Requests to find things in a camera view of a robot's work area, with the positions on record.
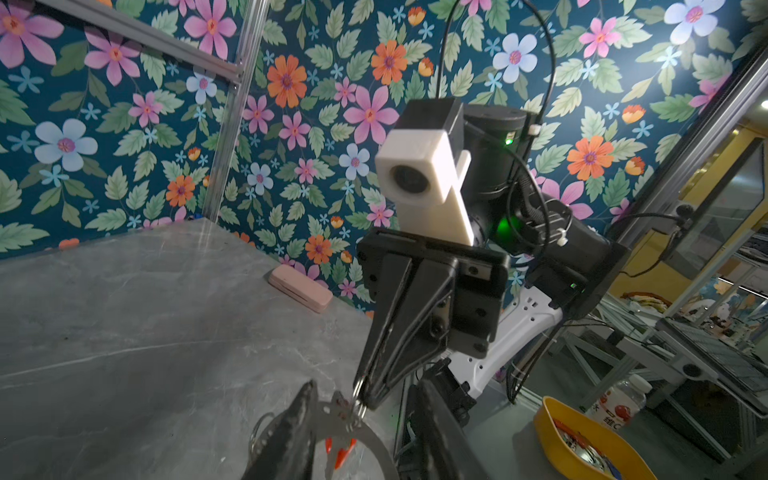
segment white bottle cap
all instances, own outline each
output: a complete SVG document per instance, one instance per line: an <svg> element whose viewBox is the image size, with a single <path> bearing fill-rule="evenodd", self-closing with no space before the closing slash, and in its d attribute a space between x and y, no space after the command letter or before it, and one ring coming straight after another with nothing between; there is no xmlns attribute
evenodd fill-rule
<svg viewBox="0 0 768 480"><path fill-rule="evenodd" d="M643 377L639 376L637 373L629 376L629 383L631 383L634 388L640 390L642 393L648 393L653 388L652 386L650 386L650 383L648 383Z"/></svg>

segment yellow container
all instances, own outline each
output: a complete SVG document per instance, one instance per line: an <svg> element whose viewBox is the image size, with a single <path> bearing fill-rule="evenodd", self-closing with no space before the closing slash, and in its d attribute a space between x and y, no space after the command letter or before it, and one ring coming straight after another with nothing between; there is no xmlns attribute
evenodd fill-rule
<svg viewBox="0 0 768 480"><path fill-rule="evenodd" d="M573 410L552 397L545 396L541 408L533 419L538 441L549 462L570 480L615 480L615 478L577 457L560 437L552 419L560 420L581 433L597 450L611 460L621 473L623 480L656 480L648 465L623 438L581 412Z"/></svg>

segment orange plastic object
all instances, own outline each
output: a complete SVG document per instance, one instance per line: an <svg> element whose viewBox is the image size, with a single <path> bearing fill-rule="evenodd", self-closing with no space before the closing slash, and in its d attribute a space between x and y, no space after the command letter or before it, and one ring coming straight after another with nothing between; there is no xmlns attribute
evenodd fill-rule
<svg viewBox="0 0 768 480"><path fill-rule="evenodd" d="M352 439L352 441L349 443L349 448L339 450L339 454L336 456L336 466L333 467L334 470L338 470L339 468L341 468L342 465L344 465L344 462L346 461L346 457L349 455L352 449L355 448L356 444L357 444L357 439ZM326 453L328 455L330 455L332 448L333 448L333 439L326 439Z"/></svg>
<svg viewBox="0 0 768 480"><path fill-rule="evenodd" d="M615 478L577 457L560 437L553 419L567 425L571 431L587 439L592 446L608 457L621 473L623 480L657 480L638 453L618 434L564 403L545 396L541 408L533 419L538 441L549 462L570 480L615 480Z"/></svg>

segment gray marble table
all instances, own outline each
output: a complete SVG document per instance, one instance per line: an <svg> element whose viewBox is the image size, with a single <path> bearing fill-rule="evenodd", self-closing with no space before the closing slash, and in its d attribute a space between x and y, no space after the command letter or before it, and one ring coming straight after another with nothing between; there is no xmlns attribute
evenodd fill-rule
<svg viewBox="0 0 768 480"><path fill-rule="evenodd" d="M207 220L0 262L0 477L236 479L306 380L349 395L370 320L275 266ZM366 417L387 445L399 400ZM339 473L380 478L365 449Z"/></svg>

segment flower center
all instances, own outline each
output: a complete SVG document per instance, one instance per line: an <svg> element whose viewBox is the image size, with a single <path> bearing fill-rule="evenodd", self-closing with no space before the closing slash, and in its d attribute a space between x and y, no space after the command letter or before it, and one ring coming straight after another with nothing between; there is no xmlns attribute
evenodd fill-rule
<svg viewBox="0 0 768 480"><path fill-rule="evenodd" d="M24 23L13 15L4 17L2 23L5 26L5 29L10 31L13 35L21 35L26 31Z"/></svg>
<svg viewBox="0 0 768 480"><path fill-rule="evenodd" d="M685 21L688 23L696 23L701 20L703 15L704 10L701 7L693 7L688 11L687 15L685 15Z"/></svg>
<svg viewBox="0 0 768 480"><path fill-rule="evenodd" d="M62 138L58 141L57 146L59 150L66 154L74 151L74 141L70 140L69 138Z"/></svg>
<svg viewBox="0 0 768 480"><path fill-rule="evenodd" d="M521 58L523 58L523 54L519 50L515 50L509 54L509 63L517 65L520 63Z"/></svg>
<svg viewBox="0 0 768 480"><path fill-rule="evenodd" d="M109 51L109 58L114 61L120 61L123 59L123 52L119 48L115 47Z"/></svg>

